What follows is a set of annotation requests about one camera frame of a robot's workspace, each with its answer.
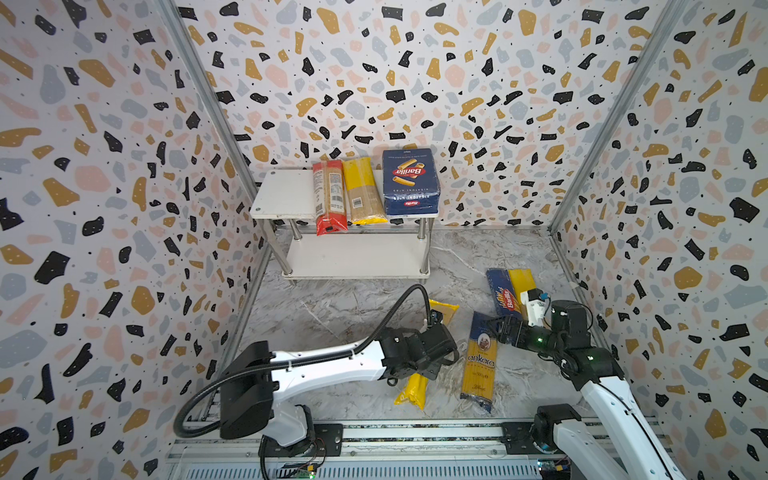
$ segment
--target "wire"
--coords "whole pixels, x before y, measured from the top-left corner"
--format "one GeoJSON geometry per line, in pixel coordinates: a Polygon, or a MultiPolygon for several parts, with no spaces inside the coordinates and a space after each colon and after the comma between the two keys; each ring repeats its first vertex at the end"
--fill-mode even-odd
{"type": "Polygon", "coordinates": [[[269,437],[261,437],[261,443],[259,445],[259,466],[261,467],[262,480],[270,480],[270,476],[266,473],[266,439],[269,437]]]}
{"type": "Polygon", "coordinates": [[[583,303],[579,303],[579,302],[576,302],[576,303],[578,303],[579,305],[583,306],[589,312],[589,316],[591,318],[591,321],[589,322],[589,326],[587,327],[587,331],[592,330],[592,326],[594,325],[594,314],[592,313],[592,310],[588,306],[584,305],[583,303]]]}
{"type": "Polygon", "coordinates": [[[568,333],[565,330],[554,333],[554,345],[552,354],[539,353],[538,358],[545,362],[553,362],[560,369],[560,374],[563,378],[570,380],[575,374],[578,374],[578,364],[573,357],[568,355],[563,348],[565,344],[564,336],[568,333]]]}
{"type": "Polygon", "coordinates": [[[326,446],[325,440],[321,439],[320,437],[317,437],[317,439],[323,443],[323,461],[315,467],[315,468],[320,468],[326,462],[326,458],[328,458],[328,447],[326,446]]]}
{"type": "MultiPolygon", "coordinates": [[[[397,301],[395,301],[395,304],[392,305],[392,308],[389,309],[389,312],[387,312],[387,314],[384,315],[384,318],[379,323],[379,325],[373,330],[373,333],[371,333],[371,335],[368,336],[368,338],[363,340],[362,343],[360,343],[358,346],[356,346],[353,349],[353,352],[355,354],[362,352],[374,340],[379,338],[382,331],[387,326],[387,323],[389,323],[389,321],[392,319],[392,316],[395,315],[395,312],[397,312],[397,310],[406,301],[406,299],[410,296],[410,294],[416,290],[421,290],[422,292],[422,296],[424,297],[424,306],[426,308],[426,318],[429,318],[429,311],[430,311],[429,294],[427,294],[427,290],[426,288],[424,288],[423,285],[415,283],[410,287],[408,287],[408,289],[406,289],[406,291],[402,293],[402,295],[397,299],[397,301]]],[[[336,353],[327,353],[324,355],[317,355],[317,356],[306,357],[303,359],[297,359],[297,360],[291,361],[290,363],[288,363],[287,361],[270,362],[264,365],[251,366],[251,367],[242,369],[239,372],[232,373],[231,375],[228,375],[222,379],[218,379],[216,382],[209,383],[207,386],[203,387],[202,390],[192,395],[192,397],[189,400],[187,400],[187,403],[185,403],[181,407],[179,412],[176,414],[176,418],[174,419],[174,433],[176,434],[176,436],[182,439],[192,439],[194,437],[199,437],[200,435],[205,435],[206,433],[212,432],[213,430],[217,430],[221,426],[221,421],[219,420],[217,420],[216,422],[209,423],[208,425],[204,425],[197,429],[187,429],[186,427],[184,427],[184,420],[198,403],[200,403],[205,397],[209,396],[210,394],[215,393],[223,384],[227,382],[232,382],[234,380],[238,380],[247,376],[253,376],[259,372],[271,372],[272,370],[280,370],[280,369],[287,369],[290,367],[312,365],[312,364],[321,363],[321,362],[330,362],[333,360],[345,359],[348,357],[349,357],[349,350],[344,350],[336,353]]]]}
{"type": "Polygon", "coordinates": [[[605,390],[606,392],[610,393],[610,394],[611,394],[611,395],[612,395],[612,396],[613,396],[613,397],[614,397],[616,400],[618,400],[619,402],[621,402],[621,405],[623,405],[623,406],[625,407],[625,409],[627,410],[627,412],[630,412],[630,413],[631,413],[631,415],[632,415],[632,418],[633,418],[633,419],[634,419],[634,421],[637,423],[637,426],[639,426],[639,427],[640,427],[640,430],[642,430],[642,431],[643,431],[643,433],[645,434],[645,438],[648,440],[648,443],[650,443],[650,446],[654,448],[654,452],[656,452],[656,456],[659,458],[659,462],[661,462],[661,466],[663,466],[663,467],[664,467],[664,470],[666,470],[666,471],[667,471],[667,477],[669,477],[669,478],[672,478],[672,474],[670,473],[670,469],[667,467],[667,463],[666,463],[666,462],[664,461],[664,459],[661,457],[661,454],[659,453],[658,449],[656,448],[656,445],[655,445],[655,444],[654,444],[654,442],[653,442],[653,441],[650,439],[650,435],[648,435],[648,432],[645,430],[645,427],[643,427],[643,423],[642,423],[640,420],[638,420],[638,419],[637,419],[637,417],[636,417],[636,415],[634,414],[634,412],[632,412],[632,409],[630,408],[630,406],[629,406],[629,405],[627,405],[627,404],[624,402],[624,400],[622,400],[622,399],[621,399],[621,398],[620,398],[618,395],[616,395],[615,393],[613,393],[613,391],[611,391],[611,389],[609,389],[607,386],[603,385],[602,383],[595,383],[595,385],[599,386],[600,388],[602,388],[602,389],[603,389],[603,390],[605,390]]]}
{"type": "Polygon", "coordinates": [[[551,296],[549,296],[549,295],[547,295],[547,306],[544,308],[544,318],[542,318],[541,320],[543,320],[543,321],[544,321],[544,325],[545,325],[545,326],[546,326],[548,329],[550,329],[550,330],[552,330],[552,327],[551,327],[551,326],[549,326],[549,323],[547,323],[547,313],[549,313],[549,306],[550,306],[551,304],[552,304],[552,297],[551,297],[551,296]]]}

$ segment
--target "shelf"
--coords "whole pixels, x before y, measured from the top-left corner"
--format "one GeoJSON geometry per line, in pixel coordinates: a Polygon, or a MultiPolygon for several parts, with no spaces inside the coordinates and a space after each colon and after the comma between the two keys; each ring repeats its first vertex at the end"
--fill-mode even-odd
{"type": "MultiPolygon", "coordinates": [[[[311,170],[270,170],[264,177],[256,200],[250,208],[250,216],[257,220],[294,219],[314,223],[315,194],[312,177],[311,170]]],[[[376,180],[376,188],[379,190],[383,205],[383,172],[374,170],[373,178],[376,180]]],[[[346,192],[344,192],[344,202],[349,212],[346,192]]],[[[437,218],[437,216],[438,214],[416,214],[387,218],[437,218]]]]}
{"type": "Polygon", "coordinates": [[[428,240],[413,233],[329,233],[292,240],[288,263],[295,280],[409,278],[419,272],[428,240]]]}

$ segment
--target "blue pasta box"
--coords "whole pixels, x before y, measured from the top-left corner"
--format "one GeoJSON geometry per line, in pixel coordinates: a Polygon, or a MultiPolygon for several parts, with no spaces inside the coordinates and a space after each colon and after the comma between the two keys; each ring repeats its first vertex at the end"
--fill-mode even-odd
{"type": "Polygon", "coordinates": [[[382,169],[388,217],[438,213],[440,180],[431,150],[385,150],[382,169]]]}
{"type": "Polygon", "coordinates": [[[509,270],[502,268],[489,268],[485,271],[485,278],[491,287],[496,313],[499,316],[515,316],[522,319],[518,296],[509,277],[509,270]]]}

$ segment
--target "spaghetti package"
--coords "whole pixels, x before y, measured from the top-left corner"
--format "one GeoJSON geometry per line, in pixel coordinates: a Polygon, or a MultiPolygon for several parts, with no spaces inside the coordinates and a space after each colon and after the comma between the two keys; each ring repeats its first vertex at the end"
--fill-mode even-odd
{"type": "Polygon", "coordinates": [[[386,223],[379,191],[371,170],[371,158],[355,158],[343,162],[346,196],[355,225],[386,223]]]}
{"type": "Polygon", "coordinates": [[[460,395],[460,398],[474,400],[488,413],[493,407],[493,385],[496,380],[497,342],[487,327],[487,320],[493,318],[479,312],[472,314],[460,395]]]}
{"type": "Polygon", "coordinates": [[[520,296],[515,293],[515,288],[512,286],[512,277],[514,276],[518,281],[524,280],[521,285],[524,288],[528,281],[522,278],[522,275],[512,273],[519,271],[503,268],[489,268],[485,271],[485,278],[488,279],[488,285],[491,287],[491,295],[496,299],[496,313],[498,316],[516,316],[522,319],[520,296]]]}
{"type": "MultiPolygon", "coordinates": [[[[458,305],[451,305],[450,303],[440,303],[432,299],[429,300],[429,308],[431,310],[437,310],[442,313],[443,325],[448,325],[453,318],[454,313],[458,310],[458,305]]],[[[408,379],[408,385],[402,390],[400,395],[395,399],[395,405],[400,405],[405,402],[411,402],[413,405],[424,409],[424,405],[427,401],[427,384],[429,379],[425,376],[414,373],[411,378],[408,379]]]]}
{"type": "Polygon", "coordinates": [[[346,230],[341,163],[341,160],[323,160],[312,166],[318,235],[346,230]]]}

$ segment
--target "yellow plastic bag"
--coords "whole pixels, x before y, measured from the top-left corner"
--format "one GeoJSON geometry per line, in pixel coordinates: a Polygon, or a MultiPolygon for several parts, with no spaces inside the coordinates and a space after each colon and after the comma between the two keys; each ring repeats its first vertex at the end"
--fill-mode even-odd
{"type": "Polygon", "coordinates": [[[408,385],[395,399],[395,405],[411,402],[423,410],[427,400],[427,383],[429,383],[429,379],[425,376],[421,376],[418,373],[411,375],[411,378],[408,379],[408,385]]]}
{"type": "MultiPolygon", "coordinates": [[[[456,310],[458,310],[458,305],[430,300],[429,308],[442,313],[442,322],[444,325],[448,325],[451,322],[453,315],[456,313],[456,310]]],[[[428,383],[428,378],[419,375],[418,373],[414,373],[411,375],[411,378],[408,379],[408,385],[406,385],[400,395],[395,399],[395,405],[411,402],[413,405],[423,410],[427,400],[428,383]]]]}

